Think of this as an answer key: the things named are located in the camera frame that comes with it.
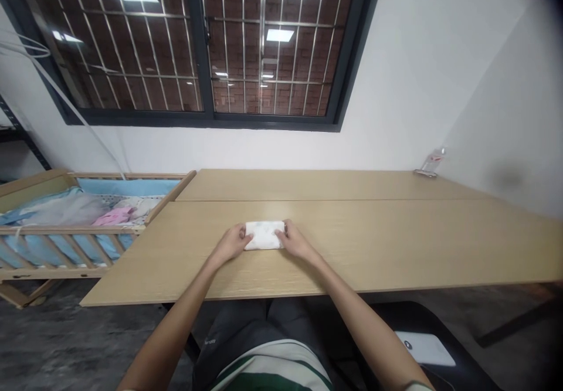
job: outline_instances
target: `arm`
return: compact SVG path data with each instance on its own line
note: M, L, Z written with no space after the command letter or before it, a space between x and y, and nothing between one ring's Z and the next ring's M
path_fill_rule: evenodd
M333 299L367 364L388 390L404 390L411 382L432 388L430 381L392 329L328 265L291 220L276 235L285 249L308 263Z
M245 237L244 224L225 232L192 283L141 347L117 386L118 391L168 388L215 273L225 262L240 255L251 240L252 235Z

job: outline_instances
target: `person's left hand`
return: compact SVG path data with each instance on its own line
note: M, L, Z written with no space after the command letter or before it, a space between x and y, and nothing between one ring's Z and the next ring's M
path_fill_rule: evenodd
M223 237L221 237L217 246L211 255L209 255L209 260L217 264L217 268L222 266L225 262L237 257L245 249L245 246L250 243L253 235L246 234L246 224L237 224L234 227L228 229Z

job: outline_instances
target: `small plastic bottle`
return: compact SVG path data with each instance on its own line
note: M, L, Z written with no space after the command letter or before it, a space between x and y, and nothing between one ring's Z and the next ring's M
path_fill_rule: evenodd
M426 160L424 161L424 164L422 164L421 169L415 170L415 173L424 174L428 177L436 177L436 170L438 168L438 165L440 165L445 156L445 147L434 149L434 151L430 155L428 155L428 157L426 157Z

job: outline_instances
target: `white cable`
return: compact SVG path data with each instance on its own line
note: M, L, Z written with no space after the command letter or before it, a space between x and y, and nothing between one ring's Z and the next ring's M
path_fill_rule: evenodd
M34 46L31 46L31 45L18 44L18 43L12 43L12 42L2 41L2 40L0 40L0 47L7 49L7 50L10 50L10 51L13 51L15 53L18 53L18 54L20 54L24 57L27 57L29 60L31 60L33 65L39 70L39 72L49 82L49 84L53 87L53 89L57 92L57 94L59 94L59 96L63 99L63 101L69 106L69 108L78 117L78 119L82 122L82 124L84 124L84 126L86 126L90 130L90 132L92 133L94 138L96 138L96 140L101 145L101 147L104 148L104 150L110 156L110 158L113 160L113 162L115 162L115 164L119 168L119 174L121 174L121 178L124 179L124 180L127 180L125 178L124 169L121 167L121 164L119 163L117 158L113 155L113 153L110 151L110 149L106 146L104 141L98 136L98 133L96 133L96 131L92 128L92 126L90 124L88 124L88 122L84 119L84 117L82 117L82 115L76 109L74 104L72 102L70 102L70 100L67 98L65 93L59 88L59 86L56 84L56 82L49 76L49 74L43 68L43 66L36 60L38 58L44 58L44 57L50 56L51 55L50 50L47 47L45 47L44 45L42 45L41 43L39 43L39 42L37 42L37 41L35 41L31 38L28 38L27 36L19 35L15 32L10 32L10 33L17 35L20 38L28 40L32 43L38 44L39 47L34 47ZM40 51L40 52L43 52L43 54L37 55L37 56L31 56L27 53L28 49Z

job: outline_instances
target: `white pad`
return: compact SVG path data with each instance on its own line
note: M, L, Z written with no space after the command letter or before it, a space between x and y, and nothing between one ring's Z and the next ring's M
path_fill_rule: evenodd
M252 221L246 223L246 235L253 234L254 237L245 250L258 249L281 249L282 243L277 238L275 231L285 231L286 225L283 221Z

